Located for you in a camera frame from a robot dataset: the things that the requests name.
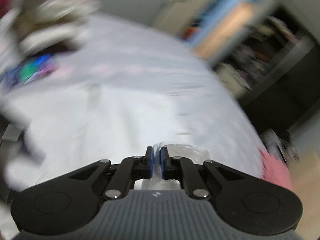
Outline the white crinkle garment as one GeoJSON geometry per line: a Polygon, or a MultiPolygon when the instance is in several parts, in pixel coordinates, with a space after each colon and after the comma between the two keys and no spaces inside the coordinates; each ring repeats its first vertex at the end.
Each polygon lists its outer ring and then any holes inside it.
{"type": "Polygon", "coordinates": [[[14,26],[23,32],[32,32],[57,24],[80,25],[99,7],[96,0],[25,0],[14,26]]]}
{"type": "Polygon", "coordinates": [[[101,159],[113,164],[168,146],[171,156],[196,164],[210,152],[193,145],[174,102],[164,95],[108,87],[71,87],[8,100],[8,112],[29,123],[31,158],[8,161],[4,179],[17,191],[101,159]]]}

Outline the pink pillow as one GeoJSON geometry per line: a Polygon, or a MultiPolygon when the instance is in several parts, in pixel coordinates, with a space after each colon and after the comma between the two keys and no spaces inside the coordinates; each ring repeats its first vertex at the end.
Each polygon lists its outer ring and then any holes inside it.
{"type": "Polygon", "coordinates": [[[287,166],[267,151],[259,150],[263,172],[261,179],[292,190],[290,172],[287,166]]]}

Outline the cluttered nightstand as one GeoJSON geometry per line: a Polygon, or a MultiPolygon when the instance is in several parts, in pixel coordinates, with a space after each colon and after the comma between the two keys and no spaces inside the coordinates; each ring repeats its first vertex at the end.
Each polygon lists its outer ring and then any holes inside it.
{"type": "Polygon", "coordinates": [[[268,153],[282,163],[287,165],[290,162],[299,161],[298,152],[291,142],[289,133],[277,135],[274,130],[268,129],[260,135],[260,139],[268,153]]]}

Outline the dark wardrobe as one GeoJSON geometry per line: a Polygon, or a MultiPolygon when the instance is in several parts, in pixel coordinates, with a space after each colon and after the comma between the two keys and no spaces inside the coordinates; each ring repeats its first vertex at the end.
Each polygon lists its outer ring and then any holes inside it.
{"type": "Polygon", "coordinates": [[[319,102],[319,43],[285,7],[250,27],[221,62],[251,87],[236,101],[260,134],[287,132],[319,102]]]}

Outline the smartphone with lit screen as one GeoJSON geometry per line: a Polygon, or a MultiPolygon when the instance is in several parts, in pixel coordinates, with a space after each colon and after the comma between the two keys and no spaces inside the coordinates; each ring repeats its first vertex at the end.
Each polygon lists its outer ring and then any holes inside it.
{"type": "Polygon", "coordinates": [[[57,70],[52,54],[30,57],[1,75],[1,83],[12,89],[41,79],[57,70]]]}

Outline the grey heart-print bed sheet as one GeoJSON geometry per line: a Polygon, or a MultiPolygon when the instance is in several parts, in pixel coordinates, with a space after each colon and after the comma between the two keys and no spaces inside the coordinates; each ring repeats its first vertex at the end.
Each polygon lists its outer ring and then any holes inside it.
{"type": "Polygon", "coordinates": [[[166,96],[174,102],[193,145],[210,159],[255,177],[262,173],[263,144],[247,116],[205,63],[179,40],[108,15],[93,15],[84,46],[54,57],[57,70],[1,96],[71,87],[102,86],[166,96]]]}

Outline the white folded cloth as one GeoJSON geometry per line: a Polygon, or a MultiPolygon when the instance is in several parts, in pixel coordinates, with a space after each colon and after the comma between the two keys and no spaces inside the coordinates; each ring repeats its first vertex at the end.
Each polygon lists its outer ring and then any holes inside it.
{"type": "Polygon", "coordinates": [[[23,55],[34,55],[51,47],[79,49],[89,38],[86,27],[61,24],[32,32],[19,42],[23,55]]]}

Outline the white folded crinkle garment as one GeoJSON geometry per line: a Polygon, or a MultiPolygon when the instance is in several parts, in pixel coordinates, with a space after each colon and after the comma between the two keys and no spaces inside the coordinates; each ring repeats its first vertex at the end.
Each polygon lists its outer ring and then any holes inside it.
{"type": "Polygon", "coordinates": [[[32,32],[57,24],[80,25],[99,7],[96,0],[25,0],[14,26],[23,32],[32,32]]]}

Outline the cream bedroom door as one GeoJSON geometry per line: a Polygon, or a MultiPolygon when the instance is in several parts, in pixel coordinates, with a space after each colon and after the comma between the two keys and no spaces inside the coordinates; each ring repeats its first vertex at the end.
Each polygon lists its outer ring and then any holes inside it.
{"type": "Polygon", "coordinates": [[[166,0],[152,22],[152,27],[177,36],[192,16],[208,0],[166,0]]]}

